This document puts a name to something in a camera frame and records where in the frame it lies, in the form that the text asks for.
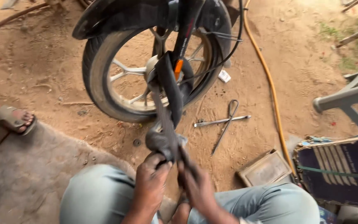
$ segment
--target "sandal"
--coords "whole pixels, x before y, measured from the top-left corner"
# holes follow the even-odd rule
[[[25,121],[22,119],[18,119],[12,115],[12,111],[17,110],[12,106],[2,105],[0,107],[0,126],[6,127],[7,129],[14,131],[18,135],[27,135],[35,125],[37,124],[37,118],[33,115],[33,121],[30,125],[26,126],[26,130],[18,133],[19,129],[25,126]]]

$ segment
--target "concrete floor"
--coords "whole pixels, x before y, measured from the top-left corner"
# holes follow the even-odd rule
[[[114,165],[135,177],[135,170],[126,161],[42,122],[27,136],[0,128],[0,223],[58,223],[60,200],[70,178],[99,163]],[[164,199],[166,223],[175,206],[172,200]]]

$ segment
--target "yellow hose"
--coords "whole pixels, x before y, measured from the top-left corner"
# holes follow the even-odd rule
[[[249,4],[250,1],[251,0],[247,0],[245,8],[248,8],[248,4]],[[249,30],[248,21],[247,21],[247,13],[246,12],[247,12],[247,10],[244,11],[244,27],[245,27],[245,29],[247,31],[247,34],[248,34],[249,38],[251,39],[252,45],[254,46],[254,48],[256,50],[256,53],[259,56],[259,59],[261,60],[263,68],[265,69],[267,80],[269,81],[269,85],[270,85],[270,88],[271,88],[271,91],[272,91],[273,103],[275,105],[274,110],[275,110],[275,114],[276,114],[277,129],[278,129],[278,135],[280,137],[281,148],[282,148],[282,150],[284,152],[284,157],[285,157],[286,161],[288,162],[288,164],[291,167],[292,175],[294,176],[294,178],[296,178],[297,175],[296,175],[294,166],[292,165],[290,155],[288,154],[288,149],[287,149],[287,146],[285,144],[284,134],[282,133],[280,112],[278,110],[278,103],[277,103],[277,95],[276,95],[275,85],[273,83],[272,76],[270,74],[269,68],[266,65],[266,61],[263,58],[263,55],[262,55],[261,51],[259,50],[259,47],[256,44],[256,41],[255,41],[255,39],[253,38],[253,36],[251,34],[251,31]]]

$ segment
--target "orange reflector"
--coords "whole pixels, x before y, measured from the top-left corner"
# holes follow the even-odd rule
[[[179,59],[179,60],[176,62],[175,70],[173,70],[173,72],[174,72],[174,74],[175,74],[175,79],[176,79],[176,81],[179,80],[179,74],[180,74],[180,71],[182,70],[182,65],[183,65],[183,60],[182,60],[182,59]]]

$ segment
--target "motorcycle front wheel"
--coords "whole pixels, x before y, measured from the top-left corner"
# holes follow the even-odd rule
[[[152,58],[155,28],[114,32],[88,39],[82,60],[82,76],[88,95],[105,114],[117,120],[144,123],[156,116],[145,76],[157,61]],[[167,50],[172,50],[175,32],[167,38]],[[194,75],[215,67],[222,60],[220,47],[213,35],[195,31],[185,58]],[[221,67],[194,80],[194,88],[186,106],[200,99],[212,86]],[[162,102],[168,100],[161,94]]]

